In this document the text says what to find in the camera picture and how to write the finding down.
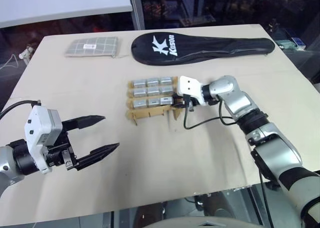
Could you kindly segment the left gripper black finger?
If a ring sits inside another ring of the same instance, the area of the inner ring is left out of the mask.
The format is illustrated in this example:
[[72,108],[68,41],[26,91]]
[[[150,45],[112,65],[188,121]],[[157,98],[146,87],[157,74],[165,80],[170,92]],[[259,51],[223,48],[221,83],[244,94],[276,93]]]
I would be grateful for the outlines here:
[[77,171],[80,171],[97,162],[100,162],[101,160],[106,158],[109,154],[111,154],[113,151],[115,151],[119,147],[119,145],[120,145],[119,143],[114,143],[114,144],[104,145],[95,150],[92,150],[89,153],[89,155],[84,156],[80,159],[77,159],[74,165],[74,168]]
[[62,129],[63,131],[70,131],[74,129],[83,129],[86,127],[93,126],[98,122],[104,120],[105,116],[100,115],[89,115],[89,116],[82,116],[73,118],[70,120],[66,120],[62,122]]

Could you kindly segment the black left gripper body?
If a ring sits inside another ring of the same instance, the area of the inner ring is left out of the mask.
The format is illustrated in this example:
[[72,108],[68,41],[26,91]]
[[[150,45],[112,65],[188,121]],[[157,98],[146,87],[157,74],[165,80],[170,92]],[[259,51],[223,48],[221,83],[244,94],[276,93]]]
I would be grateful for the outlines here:
[[76,121],[63,121],[62,131],[53,145],[47,147],[46,162],[49,167],[65,165],[67,170],[75,168],[77,161],[68,138],[68,131],[76,129]]

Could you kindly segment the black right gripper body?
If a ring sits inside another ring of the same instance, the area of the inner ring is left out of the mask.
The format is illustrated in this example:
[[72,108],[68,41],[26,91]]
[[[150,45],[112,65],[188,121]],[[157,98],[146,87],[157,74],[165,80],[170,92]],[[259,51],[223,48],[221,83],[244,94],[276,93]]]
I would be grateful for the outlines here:
[[184,106],[188,111],[193,112],[194,107],[200,105],[198,100],[190,95],[183,94]]

